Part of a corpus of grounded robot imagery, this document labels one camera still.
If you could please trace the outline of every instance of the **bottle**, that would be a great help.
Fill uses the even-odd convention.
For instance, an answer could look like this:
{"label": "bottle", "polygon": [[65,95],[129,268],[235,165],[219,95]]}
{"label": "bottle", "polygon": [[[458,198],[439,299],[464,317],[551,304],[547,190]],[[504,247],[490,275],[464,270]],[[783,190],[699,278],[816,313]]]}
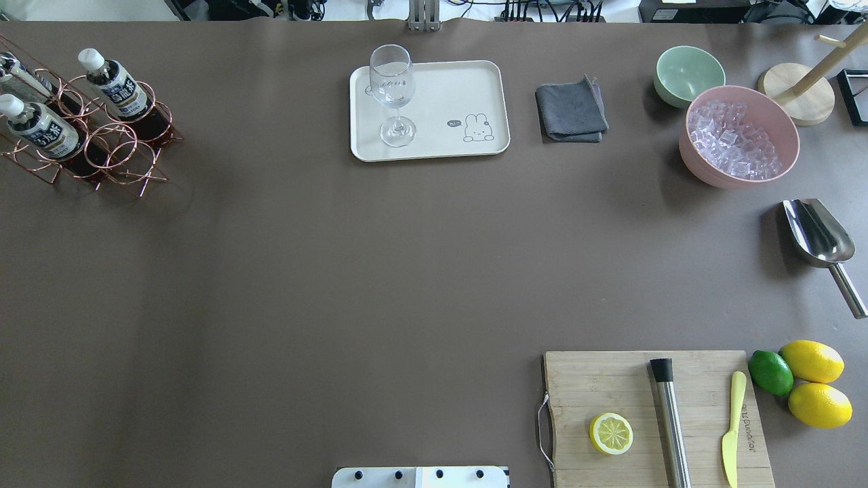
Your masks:
{"label": "bottle", "polygon": [[[42,103],[25,103],[17,96],[4,93],[0,95],[0,113],[9,119],[6,124],[12,134],[39,147],[49,159],[87,182],[98,183],[105,179],[106,174],[91,166],[85,151],[81,150],[85,135]],[[87,156],[101,165],[109,159],[95,144],[88,145]]]}
{"label": "bottle", "polygon": [[0,90],[11,93],[25,102],[39,102],[47,105],[57,114],[66,109],[69,115],[79,115],[82,105],[42,76],[30,72],[18,58],[10,52],[0,53]]}
{"label": "bottle", "polygon": [[140,141],[156,148],[169,142],[172,130],[166,117],[151,109],[154,101],[119,62],[102,57],[96,49],[83,50],[78,61],[88,71],[90,84],[102,92],[111,114],[127,122]]}

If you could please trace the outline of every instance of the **glass base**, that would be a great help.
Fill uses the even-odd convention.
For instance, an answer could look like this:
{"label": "glass base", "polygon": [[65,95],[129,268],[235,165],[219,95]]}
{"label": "glass base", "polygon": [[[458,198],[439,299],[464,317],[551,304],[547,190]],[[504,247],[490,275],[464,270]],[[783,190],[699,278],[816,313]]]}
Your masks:
{"label": "glass base", "polygon": [[413,142],[416,137],[416,124],[407,117],[401,117],[401,123],[396,125],[397,117],[389,117],[380,127],[380,138],[393,148],[402,148]]}

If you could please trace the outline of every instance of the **lemon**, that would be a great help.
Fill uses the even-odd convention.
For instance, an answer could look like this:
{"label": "lemon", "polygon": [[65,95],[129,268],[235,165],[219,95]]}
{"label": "lemon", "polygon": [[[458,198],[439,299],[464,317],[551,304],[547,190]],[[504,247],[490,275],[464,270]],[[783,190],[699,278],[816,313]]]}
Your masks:
{"label": "lemon", "polygon": [[802,383],[793,388],[789,406],[796,419],[821,429],[840,427],[853,416],[847,395],[822,383]]}
{"label": "lemon", "polygon": [[790,366],[777,353],[755,351],[747,361],[747,370],[753,382],[772,395],[784,397],[792,390]]}
{"label": "lemon", "polygon": [[838,351],[813,340],[794,340],[780,348],[780,356],[793,376],[814,383],[832,383],[844,371]]}
{"label": "lemon", "polygon": [[591,421],[591,444],[600,452],[623,454],[633,445],[633,427],[617,413],[601,413]]}

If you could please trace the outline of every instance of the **gray cloth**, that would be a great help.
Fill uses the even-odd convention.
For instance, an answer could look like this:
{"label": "gray cloth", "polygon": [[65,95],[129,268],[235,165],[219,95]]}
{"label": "gray cloth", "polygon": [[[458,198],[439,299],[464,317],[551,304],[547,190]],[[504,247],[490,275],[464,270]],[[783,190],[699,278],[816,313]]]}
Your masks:
{"label": "gray cloth", "polygon": [[578,83],[545,84],[536,89],[546,134],[558,142],[600,142],[608,130],[600,87],[587,76]]}

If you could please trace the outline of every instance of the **yellow knife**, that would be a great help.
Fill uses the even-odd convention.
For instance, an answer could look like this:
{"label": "yellow knife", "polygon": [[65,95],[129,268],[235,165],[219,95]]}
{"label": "yellow knife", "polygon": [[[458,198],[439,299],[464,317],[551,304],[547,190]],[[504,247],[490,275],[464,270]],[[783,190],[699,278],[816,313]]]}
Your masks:
{"label": "yellow knife", "polygon": [[739,444],[739,420],[741,405],[745,402],[745,388],[747,388],[745,374],[741,371],[733,373],[733,384],[729,391],[729,431],[723,434],[723,439],[720,442],[723,447],[723,471],[726,472],[727,481],[733,488],[739,486],[735,453]]}

